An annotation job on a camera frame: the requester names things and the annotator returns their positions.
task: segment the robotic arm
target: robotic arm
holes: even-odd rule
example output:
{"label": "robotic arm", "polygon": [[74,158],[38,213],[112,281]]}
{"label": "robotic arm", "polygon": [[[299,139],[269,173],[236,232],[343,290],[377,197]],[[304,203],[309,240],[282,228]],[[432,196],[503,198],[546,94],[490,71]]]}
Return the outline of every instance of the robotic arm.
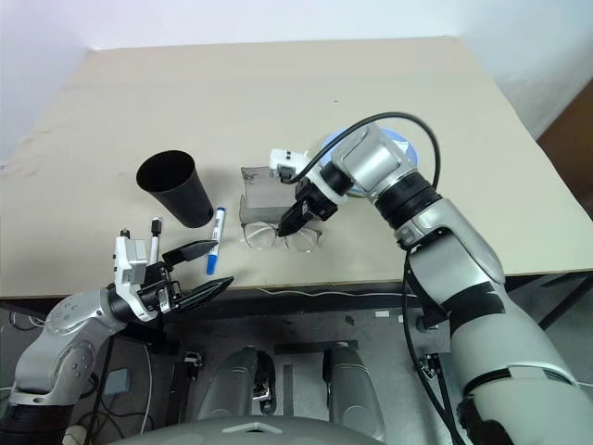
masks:
{"label": "robotic arm", "polygon": [[153,221],[151,264],[144,241],[122,230],[116,238],[115,281],[107,288],[71,295],[48,314],[41,335],[20,356],[8,406],[0,420],[0,443],[61,444],[74,404],[83,393],[103,343],[128,322],[160,313],[187,312],[220,294],[232,277],[189,292],[172,281],[173,266],[209,252],[216,241],[196,241],[158,261],[160,221]]}
{"label": "robotic arm", "polygon": [[[272,152],[271,168],[286,181],[300,169],[285,153]],[[300,180],[279,235],[328,219],[353,184],[408,252],[405,274],[427,312],[424,323],[450,320],[464,396],[458,415],[472,441],[588,442],[593,405],[548,337],[509,299],[495,252],[375,124],[347,136],[331,162]]]}

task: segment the wire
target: wire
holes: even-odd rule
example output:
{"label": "wire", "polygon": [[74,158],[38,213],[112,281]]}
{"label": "wire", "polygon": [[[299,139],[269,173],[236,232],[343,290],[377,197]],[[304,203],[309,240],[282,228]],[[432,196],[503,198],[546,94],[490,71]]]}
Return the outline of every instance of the wire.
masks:
{"label": "wire", "polygon": [[11,311],[8,314],[8,322],[10,323],[10,325],[12,327],[14,327],[15,329],[17,329],[18,331],[22,331],[22,332],[27,332],[27,331],[32,331],[33,329],[39,327],[39,326],[31,326],[31,327],[20,327],[17,324],[17,315],[15,312]]}
{"label": "wire", "polygon": [[[107,370],[109,369],[109,362],[111,361],[111,353],[113,352],[114,341],[115,341],[115,338],[110,337],[109,342],[107,343],[107,353],[105,354],[105,361],[103,362],[103,369],[101,370],[101,378],[99,379],[99,388],[97,389],[96,396],[95,396],[95,403],[93,404],[93,410],[91,411],[91,423],[88,428],[89,431],[93,431],[93,428],[95,428],[96,415],[99,412],[99,403],[101,401],[103,391],[105,390],[105,384],[107,382]],[[89,434],[84,439],[84,445],[89,445],[90,443],[91,443],[91,435]]]}
{"label": "wire", "polygon": [[[79,417],[79,419],[78,419],[78,420],[77,420],[77,421],[74,423],[74,425],[81,425],[81,426],[82,426],[82,422],[83,422],[83,421],[84,421],[84,420],[85,420],[85,419],[86,419],[88,416],[90,416],[90,415],[93,415],[93,414],[94,414],[94,412],[93,412],[93,411],[89,411],[88,413],[85,413],[85,414],[81,415],[81,416]],[[125,439],[125,435],[124,435],[124,434],[123,434],[123,432],[121,431],[121,428],[120,428],[120,426],[118,425],[118,423],[117,423],[115,420],[113,420],[113,418],[112,418],[112,417],[111,417],[111,416],[110,416],[108,413],[104,413],[104,412],[102,412],[102,411],[97,411],[97,413],[96,413],[96,414],[101,414],[101,415],[104,415],[104,416],[106,417],[106,420],[108,420],[109,422],[111,422],[111,424],[112,424],[112,425],[115,427],[115,429],[118,431],[118,434],[120,435],[120,438],[122,438],[122,439]],[[90,439],[91,439],[91,436],[92,436],[92,434],[91,434],[91,429],[90,429],[90,428],[87,428],[87,434],[86,434],[86,437],[87,437],[87,438],[89,438],[89,440],[90,440]]]}
{"label": "wire", "polygon": [[[145,413],[142,412],[136,412],[136,413],[115,413],[113,412],[110,408],[107,407],[107,405],[105,404],[104,401],[101,400],[101,404],[103,405],[103,409],[108,412],[110,415],[112,415],[113,417],[133,417],[135,415],[145,415]],[[150,429],[153,430],[155,429],[155,419],[152,417],[152,415],[148,415],[148,420],[150,421]]]}
{"label": "wire", "polygon": [[146,419],[148,418],[148,412],[150,411],[150,400],[152,399],[152,363],[150,362],[150,353],[148,347],[145,345],[146,360],[148,361],[148,401],[146,402],[145,419],[142,421],[142,427],[140,428],[140,434],[145,432]]}
{"label": "wire", "polygon": [[301,170],[298,174],[293,176],[291,179],[288,179],[288,180],[285,180],[282,182],[284,184],[297,183],[298,181],[303,179],[303,177],[305,177],[305,175],[312,168],[314,168],[317,165],[317,163],[323,158],[323,155],[325,155],[328,151],[330,151],[332,148],[337,146],[347,136],[353,134],[359,128],[362,128],[365,125],[368,125],[369,123],[373,123],[375,121],[380,121],[380,120],[389,119],[389,118],[399,118],[399,119],[405,119],[406,121],[412,121],[412,122],[416,123],[418,126],[420,126],[424,130],[424,132],[428,135],[428,138],[430,139],[430,142],[433,145],[433,150],[435,152],[435,174],[433,176],[433,187],[436,188],[438,186],[438,180],[439,180],[440,174],[441,174],[441,153],[440,153],[440,148],[438,147],[438,142],[436,141],[436,136],[433,133],[432,129],[428,126],[428,124],[425,123],[422,119],[414,116],[413,114],[404,113],[401,111],[386,111],[385,113],[374,114],[372,116],[369,116],[368,118],[364,118],[363,120],[356,122],[354,125],[349,126],[342,133],[340,133],[335,139],[333,139],[331,142],[329,142],[324,148],[322,148],[319,151],[319,153],[317,153],[313,157],[313,159],[310,161],[310,163],[305,166],[305,168],[303,170]]}
{"label": "wire", "polygon": [[95,373],[92,373],[89,375],[89,383],[91,384],[91,388],[88,391],[83,392],[79,399],[86,399],[87,397],[91,397],[93,395],[93,393],[99,388],[99,377]]}
{"label": "wire", "polygon": [[[113,399],[111,399],[110,406],[113,406],[113,403],[115,403],[116,397],[118,397],[117,394],[115,396],[113,396]],[[95,433],[92,436],[92,441],[95,441],[99,437],[99,434],[101,434],[101,431],[103,431],[103,428],[105,428],[106,424],[107,424],[107,416],[105,416],[103,423],[101,425],[99,425],[98,428],[96,429]]]}
{"label": "wire", "polygon": [[320,297],[322,295],[343,295],[345,297],[380,297],[380,296],[393,296],[393,297],[400,297],[403,294],[398,292],[369,292],[366,294],[351,294],[349,292],[333,292],[333,291],[323,291],[323,292],[316,292],[316,293],[309,293],[303,292],[301,290],[267,290],[267,289],[257,289],[259,292],[263,292],[264,294],[268,295],[282,295],[282,294],[297,294],[297,295],[304,295],[306,297]]}
{"label": "wire", "polygon": [[461,438],[460,433],[457,431],[457,427],[455,423],[451,423],[445,413],[445,409],[441,406],[440,402],[436,398],[436,394],[433,389],[430,387],[428,380],[424,376],[423,370],[420,367],[420,361],[418,360],[418,355],[416,354],[416,350],[414,345],[411,341],[411,334],[410,334],[410,321],[408,319],[408,294],[406,290],[406,276],[408,273],[408,269],[410,267],[410,253],[406,252],[406,259],[404,260],[404,276],[402,278],[402,302],[401,302],[401,315],[404,322],[404,337],[406,338],[406,345],[408,346],[408,352],[410,353],[411,361],[414,365],[414,369],[416,370],[416,374],[418,378],[420,378],[420,382],[423,384],[424,390],[430,399],[430,402],[433,403],[436,412],[438,413],[439,417],[443,420],[443,423],[447,427],[449,433],[451,434],[451,438],[453,439],[454,443],[459,445],[463,445],[465,441]]}

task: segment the wall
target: wall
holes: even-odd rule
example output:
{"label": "wall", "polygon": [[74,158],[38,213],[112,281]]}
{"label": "wall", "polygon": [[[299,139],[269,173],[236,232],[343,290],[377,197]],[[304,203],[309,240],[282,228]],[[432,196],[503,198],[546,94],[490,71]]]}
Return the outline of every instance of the wall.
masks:
{"label": "wall", "polygon": [[4,0],[2,5],[0,159],[29,131],[87,47],[459,35],[534,137],[593,76],[590,0]]}

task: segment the black cup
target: black cup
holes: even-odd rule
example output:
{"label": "black cup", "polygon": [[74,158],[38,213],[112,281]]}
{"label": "black cup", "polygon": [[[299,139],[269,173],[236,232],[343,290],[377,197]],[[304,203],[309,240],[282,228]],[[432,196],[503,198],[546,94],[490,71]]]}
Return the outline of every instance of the black cup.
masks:
{"label": "black cup", "polygon": [[197,176],[196,163],[185,152],[163,151],[148,158],[136,173],[136,183],[185,227],[201,227],[212,219],[214,210]]}

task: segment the table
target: table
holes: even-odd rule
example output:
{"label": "table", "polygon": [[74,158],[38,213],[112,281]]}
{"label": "table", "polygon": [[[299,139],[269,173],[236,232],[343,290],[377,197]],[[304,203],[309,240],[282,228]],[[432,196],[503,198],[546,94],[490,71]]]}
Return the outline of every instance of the table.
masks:
{"label": "table", "polygon": [[[164,217],[161,251],[209,238],[183,227],[135,183],[154,153],[196,159],[214,206],[228,209],[215,277],[234,288],[398,280],[403,252],[364,200],[322,227],[319,248],[260,252],[242,241],[240,167],[271,148],[318,149],[334,130],[402,110],[426,120],[441,144],[439,192],[500,256],[506,274],[593,268],[591,221],[455,38],[214,44],[89,53],[2,171],[0,295],[67,295],[112,281],[122,227],[149,238]],[[432,176],[432,151],[405,121]],[[204,282],[205,259],[176,267],[184,287]]]}

